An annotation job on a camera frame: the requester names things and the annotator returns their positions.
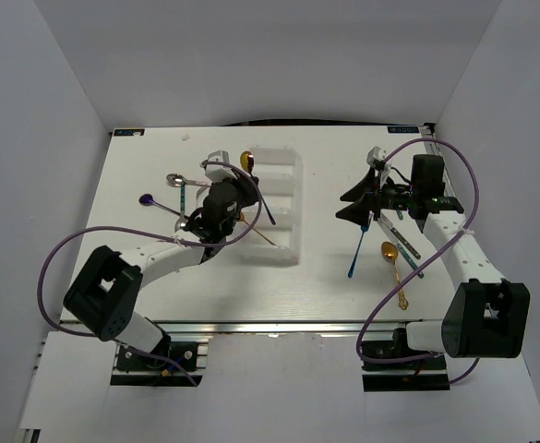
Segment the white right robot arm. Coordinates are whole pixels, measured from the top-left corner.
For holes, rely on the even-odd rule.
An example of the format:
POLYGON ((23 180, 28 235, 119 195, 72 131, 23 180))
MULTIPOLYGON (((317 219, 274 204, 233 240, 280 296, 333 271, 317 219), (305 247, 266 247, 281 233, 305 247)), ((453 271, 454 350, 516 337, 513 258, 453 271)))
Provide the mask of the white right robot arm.
POLYGON ((426 353, 450 357, 515 358, 522 350, 530 293, 522 283, 508 281, 487 259, 468 233, 464 209, 445 193, 445 163, 437 155, 416 154, 411 178, 396 184, 380 148, 367 156, 366 176, 342 195, 346 207, 340 220, 362 228, 382 221, 383 210, 402 210, 441 255, 455 289, 440 321, 410 322, 396 329, 390 356, 410 368, 426 353))

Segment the silver spoon pink handle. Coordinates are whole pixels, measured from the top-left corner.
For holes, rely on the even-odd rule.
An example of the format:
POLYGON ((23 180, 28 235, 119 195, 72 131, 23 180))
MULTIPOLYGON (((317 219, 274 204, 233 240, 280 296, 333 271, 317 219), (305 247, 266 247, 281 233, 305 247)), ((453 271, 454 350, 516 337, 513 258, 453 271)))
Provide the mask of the silver spoon pink handle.
MULTIPOLYGON (((196 192, 196 202, 202 203, 203 198, 205 197, 205 194, 208 192, 208 186, 201 186, 198 191, 196 192)), ((181 186, 180 187, 180 209, 179 212, 181 215, 179 216, 177 222, 175 223, 174 230, 177 232, 179 230, 183 230, 186 227, 187 224, 187 216, 186 216, 186 187, 181 186)))

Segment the purple metallic spoon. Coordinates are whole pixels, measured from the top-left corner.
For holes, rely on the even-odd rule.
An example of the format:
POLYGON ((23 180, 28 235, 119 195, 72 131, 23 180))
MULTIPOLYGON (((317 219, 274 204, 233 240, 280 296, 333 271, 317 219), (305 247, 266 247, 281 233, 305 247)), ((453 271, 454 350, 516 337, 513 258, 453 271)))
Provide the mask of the purple metallic spoon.
POLYGON ((156 207, 156 208, 159 208, 161 210, 165 210, 167 212, 172 213, 173 215, 175 215, 177 217, 179 217, 181 215, 181 213, 179 211, 174 210, 174 209, 172 209, 172 208, 170 208, 168 206, 165 206, 162 203, 156 201, 155 198, 153 197, 153 195, 149 194, 149 193, 141 195, 138 198, 138 203, 141 206, 144 206, 144 207, 156 207))

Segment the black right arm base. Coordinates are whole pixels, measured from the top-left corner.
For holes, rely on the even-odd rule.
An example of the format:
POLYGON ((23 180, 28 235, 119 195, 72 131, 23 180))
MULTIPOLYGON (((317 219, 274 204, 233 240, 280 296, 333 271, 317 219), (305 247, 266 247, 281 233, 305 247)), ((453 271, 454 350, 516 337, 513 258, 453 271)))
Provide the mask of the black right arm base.
POLYGON ((362 341, 362 355, 376 360, 417 357, 417 360, 394 364, 364 362, 364 393, 450 389, 445 358, 425 359, 425 351, 410 349, 403 328, 395 329, 390 339, 362 341))

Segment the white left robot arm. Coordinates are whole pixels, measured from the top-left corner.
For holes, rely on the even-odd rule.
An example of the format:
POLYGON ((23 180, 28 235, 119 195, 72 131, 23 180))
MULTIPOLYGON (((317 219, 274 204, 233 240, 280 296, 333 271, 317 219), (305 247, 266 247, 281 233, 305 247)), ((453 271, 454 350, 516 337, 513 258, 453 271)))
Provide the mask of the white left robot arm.
POLYGON ((212 184, 176 243, 157 241, 125 252, 106 245, 96 248, 68 289, 64 307, 100 341, 123 343, 138 350, 147 367, 161 367, 168 360, 171 338, 135 311, 138 293, 159 278, 215 257, 242 209, 256 203, 258 192, 249 179, 224 178, 212 184))

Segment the silver spoon green handle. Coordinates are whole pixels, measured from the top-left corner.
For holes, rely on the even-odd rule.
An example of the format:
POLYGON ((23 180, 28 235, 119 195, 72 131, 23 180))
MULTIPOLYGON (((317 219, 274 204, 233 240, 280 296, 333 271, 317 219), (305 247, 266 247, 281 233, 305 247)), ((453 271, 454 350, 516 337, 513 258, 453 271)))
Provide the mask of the silver spoon green handle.
POLYGON ((203 182, 203 181, 187 179, 181 174, 167 174, 166 180, 169 186, 180 189, 180 214, 182 218, 185 217, 186 187, 187 186, 205 187, 208 185, 206 182, 203 182))

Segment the gold spoon ornate handle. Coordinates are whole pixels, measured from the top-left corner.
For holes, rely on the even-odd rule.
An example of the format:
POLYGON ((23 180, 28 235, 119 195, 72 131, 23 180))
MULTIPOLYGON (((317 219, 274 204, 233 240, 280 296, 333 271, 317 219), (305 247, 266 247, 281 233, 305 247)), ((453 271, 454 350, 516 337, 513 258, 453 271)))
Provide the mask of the gold spoon ornate handle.
MULTIPOLYGON (((381 255, 384 257, 384 259, 387 262, 391 264, 393 268, 395 280, 398 284, 400 284, 402 280, 401 280, 400 273, 397 268, 397 259, 399 256, 399 251, 397 247, 391 242, 383 242, 381 244, 381 255)), ((406 298, 406 295, 403 289, 400 289, 398 291, 398 307, 401 310, 407 310, 409 307, 409 302, 406 298)))

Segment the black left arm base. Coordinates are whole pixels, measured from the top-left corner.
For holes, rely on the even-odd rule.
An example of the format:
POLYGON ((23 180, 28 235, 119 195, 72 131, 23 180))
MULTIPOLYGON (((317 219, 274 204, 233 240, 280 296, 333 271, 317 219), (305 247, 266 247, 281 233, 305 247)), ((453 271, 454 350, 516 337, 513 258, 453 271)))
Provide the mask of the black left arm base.
POLYGON ((124 347, 116 350, 110 384, 125 387, 196 387, 203 378, 206 348, 196 341, 173 341, 167 358, 175 361, 193 379, 165 361, 135 355, 124 347))

